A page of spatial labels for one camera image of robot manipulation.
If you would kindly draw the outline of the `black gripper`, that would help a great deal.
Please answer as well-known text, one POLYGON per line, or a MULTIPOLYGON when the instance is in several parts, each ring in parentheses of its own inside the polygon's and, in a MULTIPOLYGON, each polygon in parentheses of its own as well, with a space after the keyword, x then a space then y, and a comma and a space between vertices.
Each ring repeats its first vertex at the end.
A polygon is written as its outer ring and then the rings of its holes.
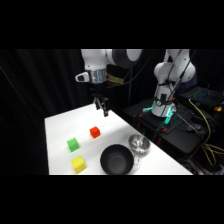
POLYGON ((96 106, 96 109, 102 109, 103 108, 103 113, 104 113, 104 117, 107 117, 109 115, 109 110, 108 110, 108 99, 107 97, 107 84, 106 83, 98 83, 98 84, 90 84, 90 90, 92 95, 94 96, 94 100, 93 103, 96 106), (102 106, 101 106, 101 102, 98 98, 98 96, 103 97, 102 98, 102 106))

